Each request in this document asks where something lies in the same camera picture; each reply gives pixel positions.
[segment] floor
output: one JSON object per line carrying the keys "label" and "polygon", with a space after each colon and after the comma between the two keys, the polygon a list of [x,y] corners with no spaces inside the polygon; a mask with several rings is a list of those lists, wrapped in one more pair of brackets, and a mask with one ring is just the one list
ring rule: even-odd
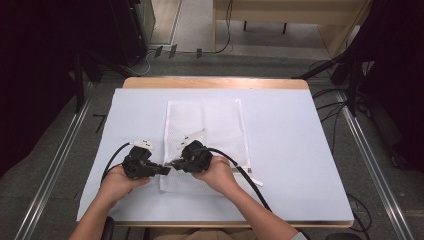
{"label": "floor", "polygon": [[[161,1],[164,0],[153,1],[155,9]],[[159,24],[162,17],[176,19],[176,21],[168,20],[169,24],[165,25],[169,28],[168,33],[171,34],[163,34],[165,38],[161,39],[167,40],[157,40],[157,43],[161,43],[160,41],[165,43],[159,44],[164,45],[164,49],[170,49],[170,45],[177,44],[177,51],[180,52],[196,51],[198,48],[204,52],[211,51],[211,12],[208,11],[211,9],[211,1],[182,0],[178,11],[175,10],[175,6],[178,5],[177,1],[168,1],[173,6],[170,8],[172,9],[171,17],[166,17],[167,14],[164,12],[157,14],[158,25],[155,31],[159,32],[162,29]],[[180,12],[178,18],[175,18],[176,12]],[[195,15],[197,21],[193,21],[194,13],[197,14]],[[288,24],[285,35],[281,34],[281,23],[266,25],[248,23],[246,32],[242,31],[242,25],[242,22],[232,22],[231,44],[220,56],[202,57],[194,61],[195,57],[190,54],[177,53],[174,59],[170,59],[167,53],[163,53],[157,58],[150,55],[148,61],[133,66],[131,69],[143,72],[148,76],[217,76],[228,73],[231,76],[281,77],[283,72],[283,76],[290,77],[299,71],[307,71],[311,66],[316,66],[319,60],[329,59],[314,25]],[[228,38],[224,22],[218,25],[217,36],[218,48],[224,47]],[[256,65],[262,66],[262,68],[257,70]],[[329,73],[322,72],[318,78],[309,81],[312,93],[333,87],[329,83],[328,74],[331,74],[331,69]],[[105,75],[102,84],[97,86],[89,84],[87,87],[87,93],[92,92],[92,98],[88,100],[91,101],[91,105],[86,109],[79,122],[78,130],[73,135],[76,144],[67,146],[68,148],[65,150],[68,152],[63,156],[63,163],[55,165],[62,170],[57,173],[54,188],[50,189],[50,192],[46,191],[47,194],[50,194],[48,201],[37,202],[36,196],[42,190],[39,186],[42,185],[45,174],[49,172],[48,167],[55,164],[57,149],[64,148],[61,140],[63,136],[67,136],[68,126],[78,120],[76,119],[78,115],[73,114],[73,101],[62,110],[61,115],[46,131],[30,156],[1,178],[1,239],[13,239],[15,236],[17,239],[53,239],[53,236],[55,236],[54,239],[66,239],[67,234],[75,227],[74,215],[75,209],[78,209],[81,188],[85,184],[86,176],[91,168],[91,161],[94,160],[97,146],[101,140],[101,131],[96,132],[101,118],[94,117],[94,115],[107,114],[110,107],[108,101],[112,98],[113,89],[120,87],[123,81],[114,73],[106,71]],[[316,100],[316,105],[318,107],[340,101],[339,98],[340,96],[335,93],[325,95]],[[329,109],[324,109],[319,111],[319,115],[323,118],[328,112]],[[330,146],[335,138],[334,159],[346,191],[362,200],[371,210],[373,216],[373,225],[370,230],[371,239],[424,239],[424,228],[422,227],[424,174],[394,168],[390,162],[391,157],[372,121],[365,115],[359,115],[356,121],[363,133],[362,137],[366,139],[366,145],[370,147],[372,153],[371,157],[369,154],[367,155],[366,150],[358,146],[361,136],[354,134],[355,122],[352,122],[349,113],[344,112],[343,116],[336,122],[337,125],[334,123],[334,119],[331,122],[325,121],[323,128]],[[337,134],[333,136],[333,132],[336,131],[334,126],[337,126]],[[373,161],[378,166],[377,170],[373,169]],[[375,171],[381,172],[384,177],[383,181],[375,178],[375,173],[373,173]],[[19,177],[23,172],[27,173],[27,176]],[[389,186],[391,196],[382,194],[379,190],[380,185],[385,183]],[[406,229],[399,230],[399,226],[395,226],[394,222],[402,222],[402,219],[393,220],[393,217],[398,216],[390,215],[390,206],[387,205],[384,197],[392,197],[395,200],[395,206],[398,206],[403,214]],[[35,221],[35,223],[38,221],[38,224],[34,226],[28,222],[25,224],[25,215],[28,210],[31,210],[31,204],[39,206],[38,209],[33,210],[39,217]],[[368,216],[364,208],[361,206],[356,206],[356,208],[360,218],[368,223]],[[26,235],[28,238],[22,237],[24,236],[22,233],[16,235],[21,224],[29,227],[30,234]],[[117,227],[116,231],[115,239],[119,236],[123,238],[127,229]],[[305,229],[305,232],[314,239],[325,239],[325,236],[338,231],[348,230]],[[133,229],[130,239],[136,239],[135,236],[140,236],[141,233],[142,229]]]}

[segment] gray carpet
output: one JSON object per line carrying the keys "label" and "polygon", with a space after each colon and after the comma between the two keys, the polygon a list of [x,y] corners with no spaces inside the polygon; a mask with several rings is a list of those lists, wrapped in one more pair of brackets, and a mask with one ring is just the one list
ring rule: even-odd
{"label": "gray carpet", "polygon": [[[150,70],[145,76],[249,76],[285,78],[308,71],[315,60],[293,60],[278,58],[237,57],[209,55],[196,59],[194,55],[177,54],[169,59],[166,54],[158,58],[149,57]],[[145,71],[147,64],[141,62],[132,68]],[[105,71],[102,83],[96,84],[92,103],[69,152],[62,172],[54,186],[50,199],[32,235],[32,239],[66,239],[75,228],[79,198],[94,161],[101,139],[101,131],[96,130],[101,121],[93,114],[107,114],[115,88],[121,87],[124,79],[112,71]],[[310,81],[311,92],[331,87],[328,83]],[[316,100],[316,106],[335,102],[334,94],[324,95]],[[38,190],[51,160],[73,117],[75,101],[72,100],[60,116],[43,135],[36,149],[0,180],[0,239],[13,239],[28,209],[32,197]],[[323,117],[330,109],[319,112]],[[381,165],[390,179],[391,186],[401,206],[407,210],[423,209],[423,175],[415,172],[399,171],[387,163],[387,152],[381,144],[372,122],[360,116],[367,134],[376,148],[375,153],[382,159]],[[334,118],[323,124],[329,145],[332,144]],[[368,170],[347,125],[340,116],[336,128],[334,159],[346,192],[360,199],[370,210],[373,225],[369,231],[371,239],[397,239],[386,210],[376,192]],[[363,208],[355,210],[367,224]],[[422,217],[407,218],[411,223],[416,239],[424,239],[420,221]],[[116,228],[115,239],[123,239],[126,228]],[[353,232],[349,229],[303,229],[311,239],[325,239],[335,232]],[[132,231],[130,239],[140,239],[142,229]]]}

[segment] electrical cable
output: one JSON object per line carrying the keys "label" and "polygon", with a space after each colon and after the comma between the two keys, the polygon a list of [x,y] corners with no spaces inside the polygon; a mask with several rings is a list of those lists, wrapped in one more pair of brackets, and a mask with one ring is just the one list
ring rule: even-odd
{"label": "electrical cable", "polygon": [[[320,62],[326,62],[326,61],[328,61],[328,60],[318,60],[318,61],[316,61],[316,62],[311,63],[311,65],[309,65],[309,69],[308,69],[308,71],[311,71],[312,66],[314,66],[315,64],[320,63]],[[327,74],[328,74],[328,76],[329,76],[329,77],[331,77],[331,76],[332,76],[332,74],[328,71],[328,68],[327,68],[327,69],[325,69],[325,71],[327,72]]]}
{"label": "electrical cable", "polygon": [[321,107],[317,107],[316,110],[319,111],[319,110],[321,110],[323,108],[331,107],[331,106],[334,106],[334,105],[340,105],[340,104],[343,104],[343,103],[345,103],[345,102],[329,103],[329,104],[323,105]]}
{"label": "electrical cable", "polygon": [[321,119],[320,121],[321,121],[321,123],[323,123],[325,120],[327,120],[327,119],[329,119],[329,118],[331,118],[332,116],[335,116],[336,114],[337,114],[337,112],[336,113],[333,113],[334,111],[336,111],[336,110],[339,110],[339,109],[341,109],[341,108],[343,108],[344,106],[346,106],[347,105],[347,102],[345,102],[344,104],[342,104],[342,105],[340,105],[340,106],[337,106],[336,108],[334,108],[333,110],[331,110],[328,114],[327,114],[327,116],[326,117],[324,117],[323,119]]}
{"label": "electrical cable", "polygon": [[326,93],[330,93],[330,92],[334,92],[334,91],[346,91],[346,89],[340,89],[340,88],[329,88],[329,89],[324,89],[321,90],[319,92],[316,92],[314,95],[312,95],[312,99],[315,99],[317,97],[320,97]]}
{"label": "electrical cable", "polygon": [[137,75],[137,77],[141,77],[141,75],[144,75],[144,74],[146,74],[146,73],[148,73],[149,71],[150,71],[150,63],[149,63],[149,60],[147,59],[152,53],[154,53],[154,51],[152,51],[152,52],[150,52],[150,53],[147,53],[147,55],[146,55],[146,63],[147,63],[147,70],[146,71],[144,71],[144,72],[142,72],[142,73],[138,73],[138,72],[136,72],[136,71],[134,71],[134,70],[132,70],[131,68],[129,68],[129,67],[125,67],[125,69],[127,69],[128,71],[130,71],[130,72],[132,72],[132,73],[134,73],[135,75]]}
{"label": "electrical cable", "polygon": [[[202,52],[202,54],[219,54],[219,53],[223,52],[228,47],[228,45],[230,44],[230,41],[231,41],[230,24],[231,24],[231,15],[232,15],[232,12],[233,12],[233,1],[234,0],[230,0],[228,2],[227,13],[226,13],[226,17],[225,17],[225,22],[226,22],[226,25],[227,25],[227,33],[228,33],[227,43],[219,51],[215,51],[215,52],[212,52],[212,51]],[[162,51],[163,52],[173,52],[173,51],[170,51],[170,50],[162,50]],[[175,53],[198,54],[198,52],[186,52],[186,51],[175,51]]]}
{"label": "electrical cable", "polygon": [[346,195],[348,196],[348,197],[350,197],[350,198],[353,198],[355,201],[357,201],[364,209],[365,209],[365,211],[366,211],[366,213],[367,213],[367,215],[368,215],[368,219],[369,219],[369,223],[368,223],[368,226],[367,227],[364,227],[364,228],[362,228],[362,230],[359,230],[359,229],[355,229],[355,228],[353,228],[353,227],[351,227],[350,229],[352,229],[353,231],[355,231],[355,232],[363,232],[363,231],[368,231],[370,228],[371,228],[371,225],[372,225],[372,218],[371,218],[371,213],[370,213],[370,211],[368,210],[368,208],[367,208],[367,206],[365,206],[365,204],[363,203],[363,202],[361,202],[358,198],[356,198],[356,197],[354,197],[354,196],[352,196],[351,194],[349,194],[349,193],[346,193]]}
{"label": "electrical cable", "polygon": [[242,167],[238,166],[238,163],[236,161],[234,161],[230,156],[228,156],[227,154],[225,154],[222,151],[220,151],[218,149],[215,149],[215,148],[201,148],[201,149],[193,150],[192,152],[197,152],[197,151],[215,152],[215,153],[218,153],[218,154],[224,156],[228,160],[230,160],[231,163],[237,168],[237,170],[239,170],[239,172],[241,173],[241,175],[243,175],[243,177],[246,179],[246,181],[249,183],[249,185],[255,191],[256,195],[258,195],[259,200],[262,202],[262,205],[264,205],[264,207],[268,211],[272,212],[271,208],[268,206],[268,203],[265,201],[265,198],[262,196],[262,194],[259,191],[258,187],[255,185],[255,183],[252,181],[252,179],[249,177],[249,175],[247,175],[247,173],[244,171],[244,169]]}
{"label": "electrical cable", "polygon": [[356,213],[355,213],[355,212],[353,212],[353,211],[352,211],[352,213],[353,213],[353,218],[355,218],[355,220],[358,222],[359,226],[361,226],[361,229],[363,229],[363,231],[362,231],[362,232],[365,234],[365,238],[366,238],[367,240],[371,240],[370,235],[368,234],[368,231],[367,231],[367,230],[365,230],[365,226],[364,226],[364,224],[362,223],[361,219],[359,219],[358,215],[356,215]]}
{"label": "electrical cable", "polygon": [[127,233],[125,234],[125,240],[128,240],[130,237],[131,227],[127,228]]}
{"label": "electrical cable", "polygon": [[109,166],[110,166],[110,164],[113,162],[113,159],[115,159],[116,155],[118,155],[118,153],[119,153],[122,149],[124,149],[126,146],[128,146],[128,145],[130,145],[130,144],[131,144],[130,142],[127,142],[127,143],[125,143],[124,145],[122,145],[120,148],[118,148],[118,150],[116,150],[116,152],[113,154],[113,156],[110,158],[109,162],[107,163],[107,165],[106,165],[106,167],[105,167],[105,170],[103,171],[102,180],[100,181],[100,184],[103,182],[103,180],[105,179],[105,177],[106,177],[107,173],[110,171]]}
{"label": "electrical cable", "polygon": [[343,108],[345,107],[345,103],[342,104],[341,106],[339,106],[339,110],[337,110],[337,114],[336,114],[336,120],[334,120],[334,126],[333,126],[333,140],[332,140],[332,144],[331,144],[331,155],[334,155],[334,149],[336,146],[336,126],[337,126],[337,120],[339,119],[339,114],[340,112],[343,110]]}

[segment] finger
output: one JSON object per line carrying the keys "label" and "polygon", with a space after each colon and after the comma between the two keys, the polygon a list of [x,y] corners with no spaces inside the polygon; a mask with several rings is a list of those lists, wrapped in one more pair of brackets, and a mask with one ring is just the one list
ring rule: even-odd
{"label": "finger", "polygon": [[137,178],[132,181],[134,187],[142,186],[148,184],[150,182],[150,178]]}
{"label": "finger", "polygon": [[205,172],[191,173],[191,175],[196,179],[202,180],[203,176],[205,175]]}

